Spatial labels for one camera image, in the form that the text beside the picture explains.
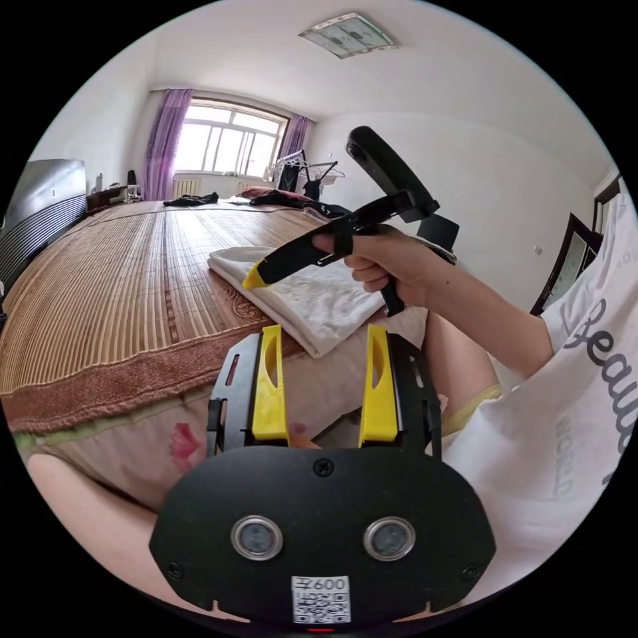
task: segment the red flower print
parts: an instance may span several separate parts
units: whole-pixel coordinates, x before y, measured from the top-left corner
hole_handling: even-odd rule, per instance
[[[203,445],[195,438],[188,423],[178,423],[173,430],[169,453],[177,469],[185,474],[203,460]]]

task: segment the radiator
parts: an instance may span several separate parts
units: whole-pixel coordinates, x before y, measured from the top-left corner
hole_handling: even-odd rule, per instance
[[[176,179],[173,181],[173,199],[184,195],[199,195],[200,179]]]

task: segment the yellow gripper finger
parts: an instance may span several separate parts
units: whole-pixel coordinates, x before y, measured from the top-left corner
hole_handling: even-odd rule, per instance
[[[382,326],[370,324],[359,447],[364,443],[391,443],[398,433],[399,423],[387,332]]]
[[[246,279],[244,279],[242,286],[247,290],[252,290],[254,288],[266,288],[268,284],[264,282],[259,274],[259,264],[255,264],[250,272],[246,275]]]
[[[253,436],[258,441],[286,441],[286,402],[281,356],[281,326],[264,328],[255,385]]]

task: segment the pillow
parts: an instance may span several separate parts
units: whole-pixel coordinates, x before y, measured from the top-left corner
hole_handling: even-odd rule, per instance
[[[299,199],[301,201],[312,201],[311,198],[306,197],[305,195],[300,195],[299,193],[291,193],[289,191],[281,191],[277,188],[270,188],[268,186],[248,186],[247,188],[244,188],[244,190],[242,190],[239,197],[254,199],[256,197],[261,197],[262,195],[272,193],[273,191],[281,193],[282,195],[286,195],[287,197],[291,197],[293,199]]]

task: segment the hand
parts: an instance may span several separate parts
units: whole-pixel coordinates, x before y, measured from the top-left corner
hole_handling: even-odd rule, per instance
[[[355,235],[352,255],[344,263],[352,268],[352,278],[360,281],[367,292],[378,292],[389,282],[391,275],[397,283],[397,294],[408,306],[427,307],[428,274],[443,264],[424,244],[386,226],[381,235]],[[330,235],[317,235],[312,240],[315,248],[332,253],[334,239]]]

